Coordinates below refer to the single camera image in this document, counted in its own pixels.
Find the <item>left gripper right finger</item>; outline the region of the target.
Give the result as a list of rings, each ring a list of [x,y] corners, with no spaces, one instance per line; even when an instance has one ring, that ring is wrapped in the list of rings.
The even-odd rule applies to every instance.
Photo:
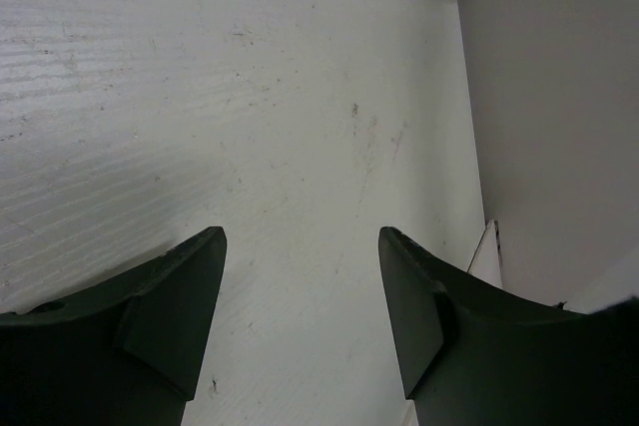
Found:
[[[638,301],[592,313],[530,301],[400,230],[378,254],[405,397],[421,425],[634,425]]]

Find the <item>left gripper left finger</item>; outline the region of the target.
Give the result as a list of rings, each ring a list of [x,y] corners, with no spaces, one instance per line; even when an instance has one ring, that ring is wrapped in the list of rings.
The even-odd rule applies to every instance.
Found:
[[[196,395],[225,232],[1,317],[5,425],[178,425]]]

